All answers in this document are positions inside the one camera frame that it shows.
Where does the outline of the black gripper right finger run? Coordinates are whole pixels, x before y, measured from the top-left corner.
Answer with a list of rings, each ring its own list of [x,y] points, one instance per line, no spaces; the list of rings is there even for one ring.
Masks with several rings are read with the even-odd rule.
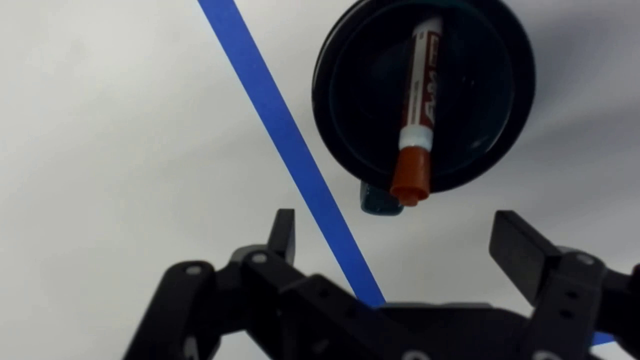
[[[519,358],[591,360],[605,263],[561,250],[512,209],[494,214],[491,255],[533,305]]]

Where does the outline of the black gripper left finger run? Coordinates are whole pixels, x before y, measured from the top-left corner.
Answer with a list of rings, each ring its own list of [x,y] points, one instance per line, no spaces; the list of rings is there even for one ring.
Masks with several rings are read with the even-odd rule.
[[[266,248],[286,261],[296,254],[296,212],[293,208],[280,208],[275,216],[272,230]]]

